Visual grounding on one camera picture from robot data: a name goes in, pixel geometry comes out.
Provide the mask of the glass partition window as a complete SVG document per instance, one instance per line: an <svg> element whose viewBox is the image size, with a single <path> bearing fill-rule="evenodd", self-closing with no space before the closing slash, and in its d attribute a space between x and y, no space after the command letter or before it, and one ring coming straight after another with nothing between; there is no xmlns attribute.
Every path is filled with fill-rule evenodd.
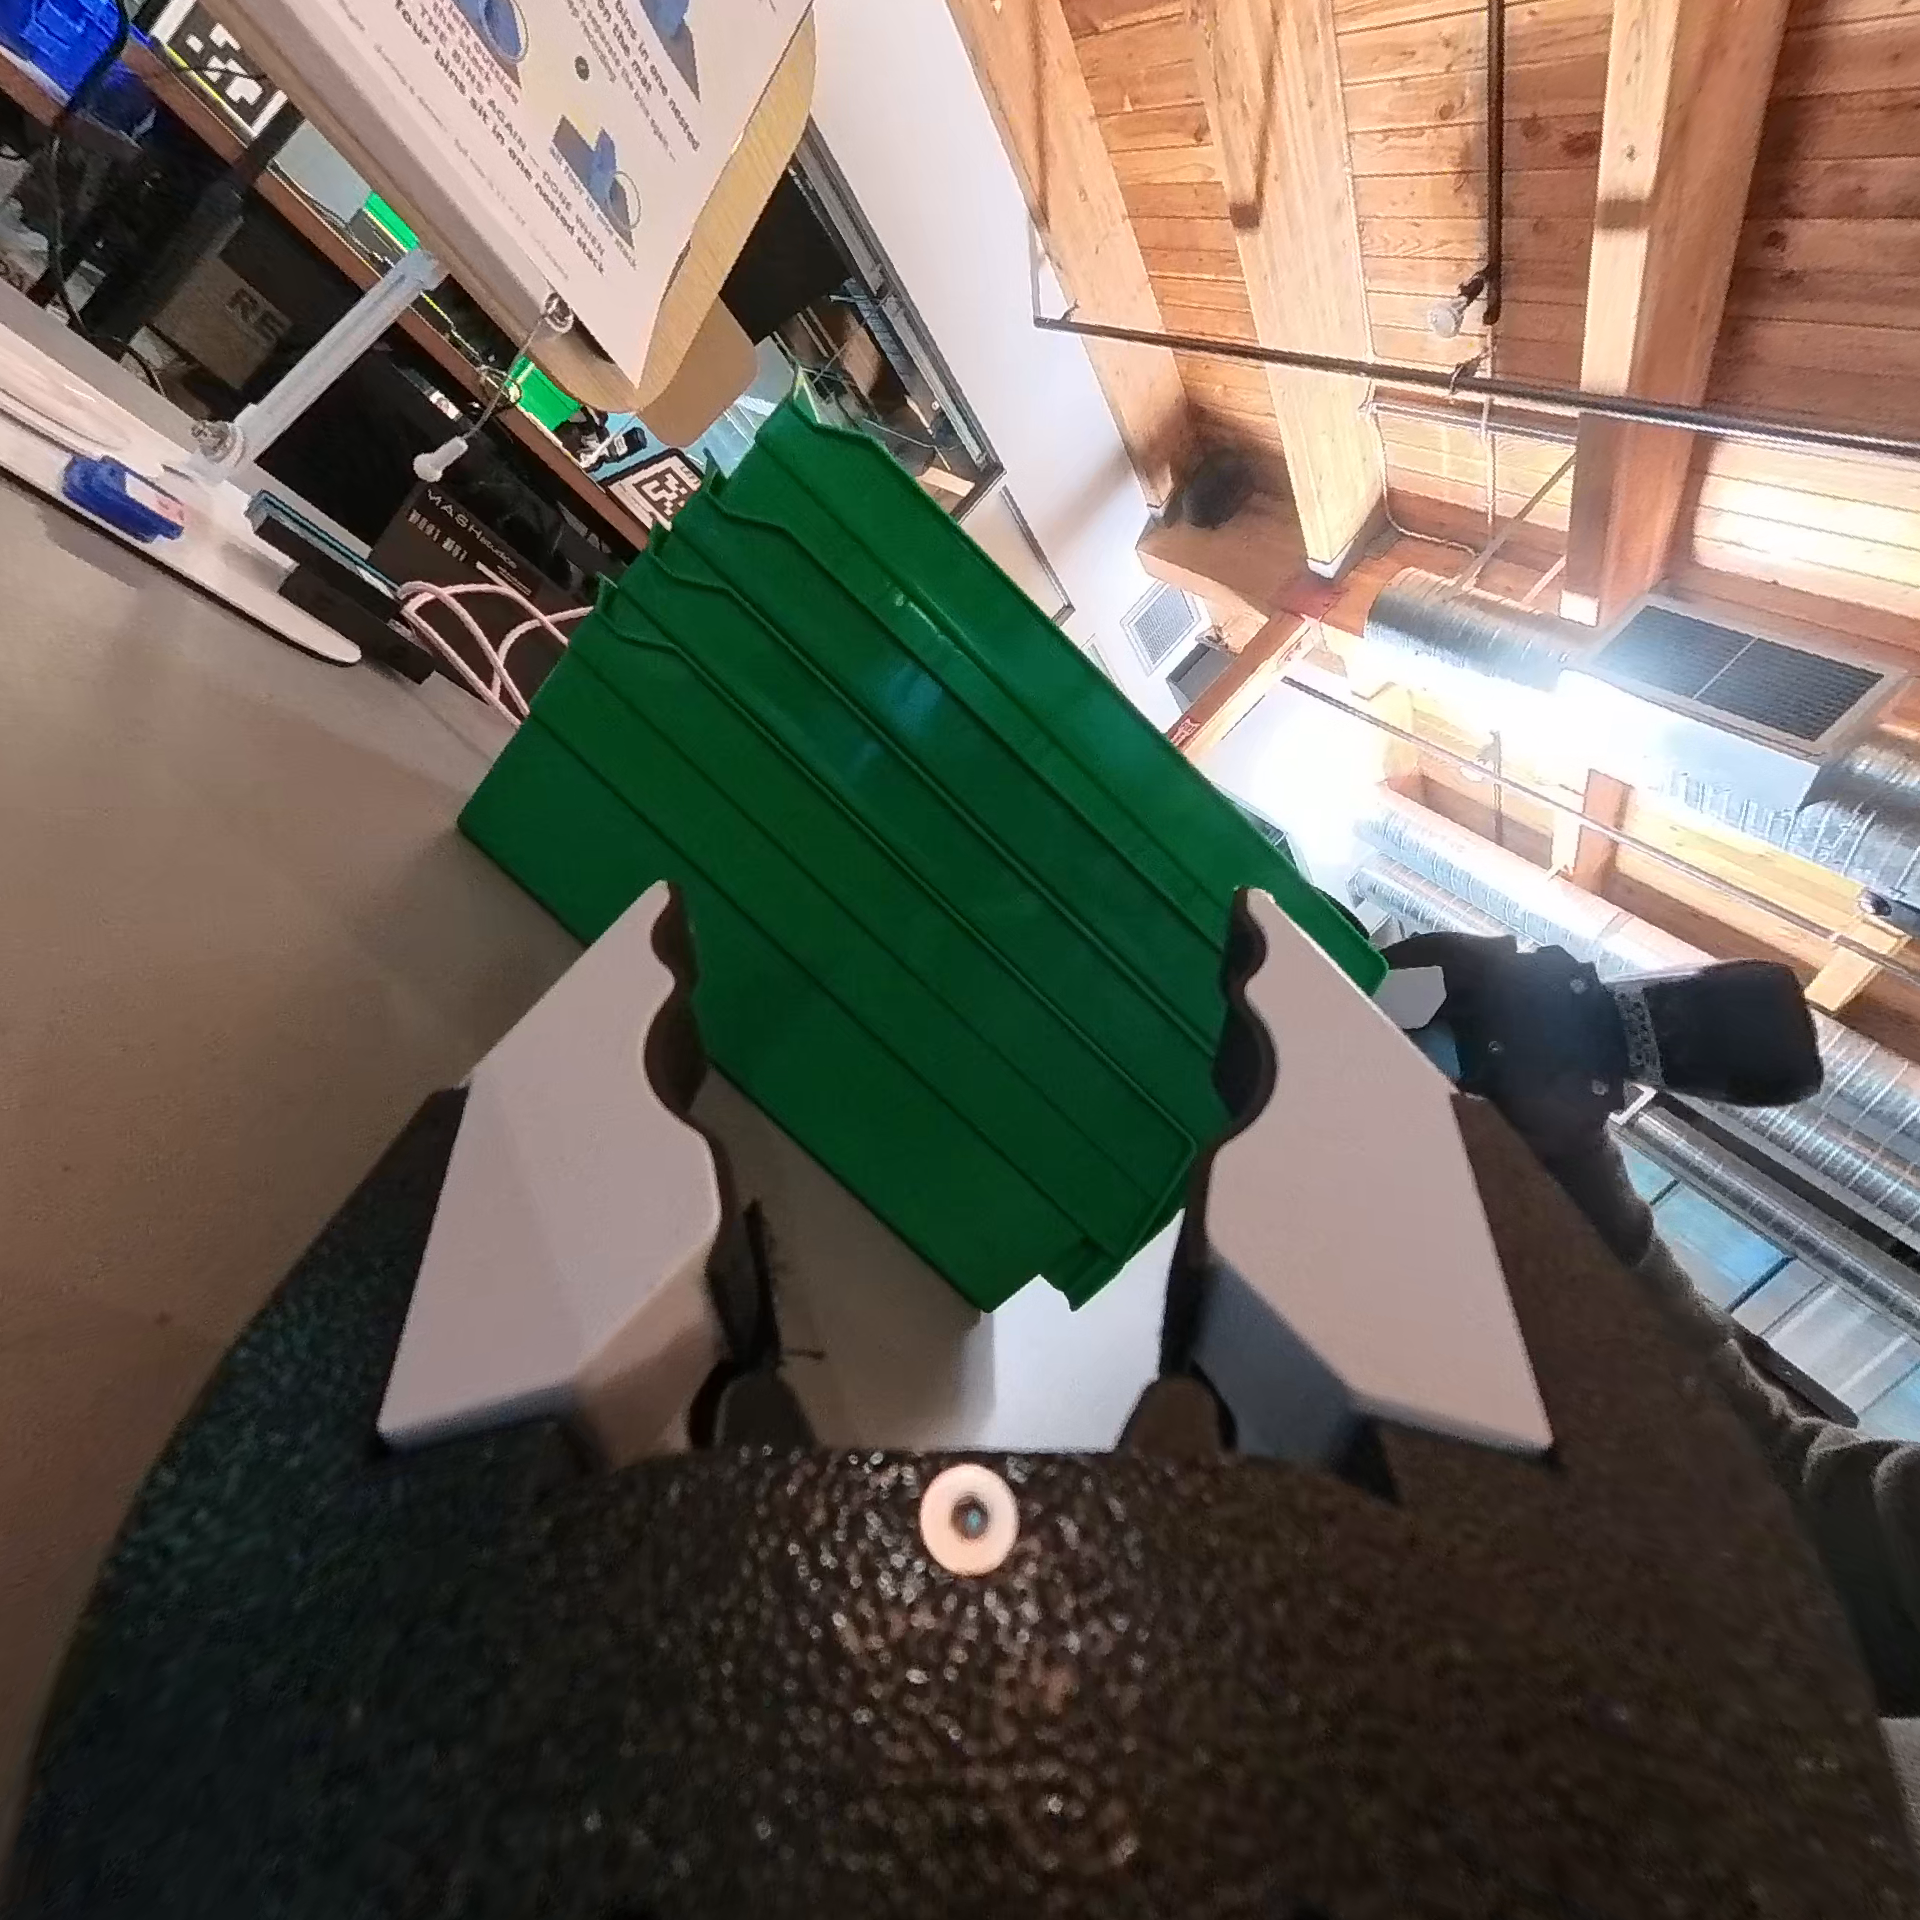
<svg viewBox="0 0 1920 1920"><path fill-rule="evenodd" d="M731 472L797 383L818 418L875 442L953 519L1003 476L825 138L807 125L722 287L755 376L697 442Z"/></svg>

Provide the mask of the wall vent grille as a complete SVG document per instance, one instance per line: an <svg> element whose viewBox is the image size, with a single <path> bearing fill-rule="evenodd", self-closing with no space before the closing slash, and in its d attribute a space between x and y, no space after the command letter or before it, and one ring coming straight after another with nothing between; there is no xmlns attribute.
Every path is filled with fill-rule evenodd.
<svg viewBox="0 0 1920 1920"><path fill-rule="evenodd" d="M1153 580L1121 624L1147 677L1164 679L1212 632L1212 618L1187 588Z"/></svg>

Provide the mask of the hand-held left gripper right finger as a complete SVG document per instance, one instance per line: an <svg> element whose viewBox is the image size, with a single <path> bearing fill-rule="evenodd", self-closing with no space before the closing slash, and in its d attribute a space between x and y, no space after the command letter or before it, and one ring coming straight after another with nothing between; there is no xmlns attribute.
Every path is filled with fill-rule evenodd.
<svg viewBox="0 0 1920 1920"><path fill-rule="evenodd" d="M1185 1368L1241 1454L1397 1426L1545 1458L1553 1426L1455 1122L1395 1018L1257 887L1234 903L1228 1133L1185 1219Z"/></svg>

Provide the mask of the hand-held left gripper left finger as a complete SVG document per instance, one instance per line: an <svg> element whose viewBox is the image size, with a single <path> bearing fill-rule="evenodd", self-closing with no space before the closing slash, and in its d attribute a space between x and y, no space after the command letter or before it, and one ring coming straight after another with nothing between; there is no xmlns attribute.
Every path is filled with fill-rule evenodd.
<svg viewBox="0 0 1920 1920"><path fill-rule="evenodd" d="M684 899L654 883L470 1071L378 1413L389 1450L532 1422L612 1467L691 1446L735 1221L694 1114L694 986Z"/></svg>

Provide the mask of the white instruction sheet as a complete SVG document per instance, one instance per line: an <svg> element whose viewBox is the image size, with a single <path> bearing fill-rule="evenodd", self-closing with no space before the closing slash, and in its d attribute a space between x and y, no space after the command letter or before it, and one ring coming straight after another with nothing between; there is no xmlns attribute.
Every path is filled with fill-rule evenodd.
<svg viewBox="0 0 1920 1920"><path fill-rule="evenodd" d="M805 2L207 4L503 330L599 410L677 376L809 118Z"/></svg>

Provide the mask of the person's right forearm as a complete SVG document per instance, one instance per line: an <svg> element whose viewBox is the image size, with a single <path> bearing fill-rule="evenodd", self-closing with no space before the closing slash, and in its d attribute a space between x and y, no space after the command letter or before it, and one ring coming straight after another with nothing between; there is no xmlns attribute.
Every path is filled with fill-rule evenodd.
<svg viewBox="0 0 1920 1920"><path fill-rule="evenodd" d="M1782 1486L1862 1654L1891 1743L1917 1738L1917 1446L1825 1419L1757 1363L1755 1343L1670 1258L1602 1119L1519 1122L1529 1151L1663 1307Z"/></svg>

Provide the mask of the silver ventilation duct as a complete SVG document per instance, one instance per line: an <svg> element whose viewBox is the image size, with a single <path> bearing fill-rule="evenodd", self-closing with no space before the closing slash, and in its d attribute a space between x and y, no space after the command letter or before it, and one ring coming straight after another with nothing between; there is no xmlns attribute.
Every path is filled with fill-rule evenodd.
<svg viewBox="0 0 1920 1920"><path fill-rule="evenodd" d="M1594 646L1594 632L1574 621L1455 586L1421 566L1397 572L1378 589L1359 639L1399 660L1541 693L1557 691Z"/></svg>
<svg viewBox="0 0 1920 1920"><path fill-rule="evenodd" d="M1709 956L1571 880L1395 794L1359 819L1373 864L1430 883L1537 946L1563 946L1601 975L1699 968ZM1815 1014L1821 1086L1782 1109L1738 1109L1681 1093L1699 1114L1740 1133L1793 1175L1821 1188L1900 1242L1917 1244L1917 1068L1877 1039Z"/></svg>

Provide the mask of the ceiling vent grille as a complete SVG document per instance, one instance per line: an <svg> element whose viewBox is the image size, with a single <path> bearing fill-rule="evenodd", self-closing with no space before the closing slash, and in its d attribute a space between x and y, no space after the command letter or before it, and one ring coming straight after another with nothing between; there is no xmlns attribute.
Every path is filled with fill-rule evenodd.
<svg viewBox="0 0 1920 1920"><path fill-rule="evenodd" d="M1850 747L1909 682L1660 595L1607 631L1581 668L1620 693L1804 759Z"/></svg>

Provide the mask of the flat black box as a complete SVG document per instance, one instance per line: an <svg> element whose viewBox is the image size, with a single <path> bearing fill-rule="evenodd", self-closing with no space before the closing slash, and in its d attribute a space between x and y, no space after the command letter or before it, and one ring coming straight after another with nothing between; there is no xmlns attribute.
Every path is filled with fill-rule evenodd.
<svg viewBox="0 0 1920 1920"><path fill-rule="evenodd" d="M294 564L279 582L279 596L350 639L365 662L417 685L434 679L434 655L412 637L403 621L373 611L364 595L335 586L322 568Z"/></svg>

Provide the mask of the black printed box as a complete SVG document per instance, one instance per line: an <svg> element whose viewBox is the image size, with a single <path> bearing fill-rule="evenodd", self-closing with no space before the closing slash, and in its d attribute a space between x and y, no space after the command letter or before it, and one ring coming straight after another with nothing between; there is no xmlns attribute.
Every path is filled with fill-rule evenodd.
<svg viewBox="0 0 1920 1920"><path fill-rule="evenodd" d="M371 548L394 586L498 586L535 611L588 607L634 562L515 472L487 468L417 483Z"/></svg>

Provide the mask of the small blue object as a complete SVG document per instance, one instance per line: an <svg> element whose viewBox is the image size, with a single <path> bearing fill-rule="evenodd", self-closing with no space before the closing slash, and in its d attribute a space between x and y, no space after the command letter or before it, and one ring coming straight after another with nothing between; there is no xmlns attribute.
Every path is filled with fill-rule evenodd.
<svg viewBox="0 0 1920 1920"><path fill-rule="evenodd" d="M108 455L68 456L60 495L132 544L171 544L186 534L182 501Z"/></svg>

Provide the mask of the black white fiducial tag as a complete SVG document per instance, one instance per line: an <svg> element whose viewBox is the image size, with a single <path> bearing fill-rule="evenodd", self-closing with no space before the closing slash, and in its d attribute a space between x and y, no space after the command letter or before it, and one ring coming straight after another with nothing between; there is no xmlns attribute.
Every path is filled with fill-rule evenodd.
<svg viewBox="0 0 1920 1920"><path fill-rule="evenodd" d="M658 447L601 484L652 534L681 515L705 479L706 467L684 447Z"/></svg>
<svg viewBox="0 0 1920 1920"><path fill-rule="evenodd" d="M148 2L137 27L155 56L241 139L251 141L284 114L286 91L206 2Z"/></svg>

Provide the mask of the blue plastic bin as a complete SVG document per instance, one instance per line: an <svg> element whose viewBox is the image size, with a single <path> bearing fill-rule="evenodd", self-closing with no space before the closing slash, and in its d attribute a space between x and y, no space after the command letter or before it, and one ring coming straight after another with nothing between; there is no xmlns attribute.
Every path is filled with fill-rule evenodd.
<svg viewBox="0 0 1920 1920"><path fill-rule="evenodd" d="M65 109L114 133L137 133L151 109L129 74L132 16L119 2L2 2L2 44Z"/></svg>

